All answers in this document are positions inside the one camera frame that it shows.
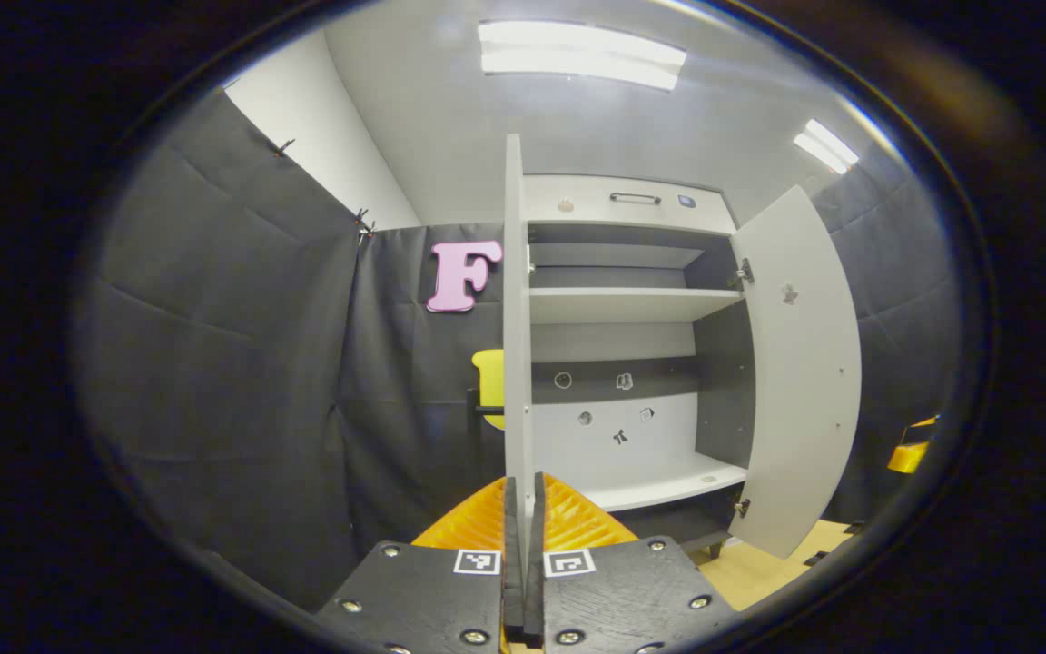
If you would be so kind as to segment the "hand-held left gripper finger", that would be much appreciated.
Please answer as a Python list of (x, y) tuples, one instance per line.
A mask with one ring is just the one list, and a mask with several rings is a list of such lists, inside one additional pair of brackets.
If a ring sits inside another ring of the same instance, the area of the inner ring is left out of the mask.
[(693, 653), (737, 618), (676, 540), (637, 537), (549, 473), (535, 492), (528, 636), (545, 653)]
[(502, 477), (414, 540), (378, 542), (315, 619), (350, 653), (507, 653), (522, 622), (515, 498)]

